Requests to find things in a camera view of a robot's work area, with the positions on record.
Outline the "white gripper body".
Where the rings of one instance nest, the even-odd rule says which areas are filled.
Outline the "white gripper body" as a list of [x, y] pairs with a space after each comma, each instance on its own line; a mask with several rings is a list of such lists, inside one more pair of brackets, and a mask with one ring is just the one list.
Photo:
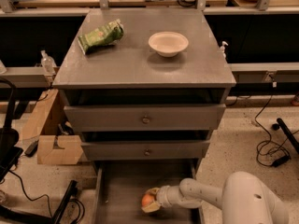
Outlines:
[[167, 195], [168, 190], [169, 190], [169, 186], [162, 186], [159, 188], [156, 194], [156, 201], [163, 208], [169, 208], [172, 206], [172, 204], [168, 200], [168, 195]]

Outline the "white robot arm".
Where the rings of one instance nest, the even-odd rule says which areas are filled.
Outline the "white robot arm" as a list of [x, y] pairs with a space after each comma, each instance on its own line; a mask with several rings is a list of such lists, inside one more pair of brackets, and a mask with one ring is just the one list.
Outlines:
[[141, 209], [145, 213], [175, 205], [193, 209], [199, 208], [201, 201], [221, 210], [222, 224], [289, 224], [284, 202], [258, 177], [246, 172], [232, 173], [222, 188], [185, 178], [178, 186], [148, 189]]

